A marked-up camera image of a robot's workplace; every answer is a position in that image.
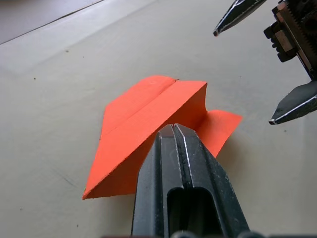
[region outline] white table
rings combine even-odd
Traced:
[[[129,234],[133,195],[81,196],[104,106],[154,74],[207,81],[209,110],[244,117],[218,160],[252,230],[317,233],[317,114],[267,122],[309,79],[263,35],[275,1],[214,38],[231,3],[103,1],[0,45],[1,237]]]

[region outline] orange paper airplane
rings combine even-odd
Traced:
[[[83,199],[134,193],[138,171],[155,135],[167,124],[195,130],[216,156],[241,117],[207,112],[206,88],[206,82],[152,76],[107,105]]]

